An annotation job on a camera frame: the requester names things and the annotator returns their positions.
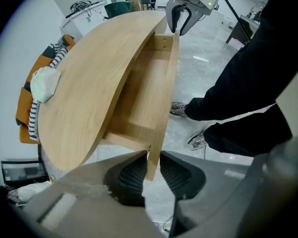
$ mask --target white cabinet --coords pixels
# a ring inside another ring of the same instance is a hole
[[[107,17],[107,13],[103,4],[104,2],[92,5],[67,18],[62,26],[63,33],[73,36],[75,42],[78,42],[106,20],[104,17]]]

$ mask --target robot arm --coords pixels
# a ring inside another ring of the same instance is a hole
[[[180,35],[186,34],[203,15],[210,15],[217,2],[218,0],[169,0],[165,12],[171,31],[175,32],[180,13],[184,9],[189,12],[189,16],[180,30]]]

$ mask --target black pants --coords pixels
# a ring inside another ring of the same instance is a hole
[[[154,8],[155,7],[155,2],[156,2],[157,0],[151,0],[151,6],[152,6],[152,8]]]
[[[268,1],[252,40],[234,55],[205,97],[187,105],[188,117],[224,120],[275,103],[298,71],[298,12],[287,14],[280,10],[282,4]],[[281,24],[285,13],[291,19]],[[204,135],[211,148],[245,156],[267,153],[292,136],[277,105],[263,114],[217,123]]]

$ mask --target table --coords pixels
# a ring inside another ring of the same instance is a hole
[[[257,31],[257,29],[259,27],[259,23],[255,22],[245,16],[241,16],[240,20],[243,22],[243,25],[246,28],[248,35],[253,36],[253,34]],[[226,40],[226,43],[229,43],[231,38],[237,39],[244,45],[246,45],[247,42],[249,41],[247,36],[245,35],[242,27],[240,26],[240,24],[238,22],[236,23],[233,31],[231,32],[228,39]]]
[[[102,143],[150,148],[147,178],[153,179],[179,44],[179,33],[153,34],[160,24],[165,24],[160,11],[114,17],[84,36],[62,60],[55,94],[40,106],[38,119],[40,141],[57,168],[83,164],[104,137]]]

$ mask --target sneaker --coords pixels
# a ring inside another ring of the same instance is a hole
[[[171,102],[170,114],[177,117],[187,117],[184,113],[186,105],[181,102]]]
[[[204,140],[204,131],[195,132],[192,136],[187,139],[186,148],[191,151],[199,150],[207,145]]]

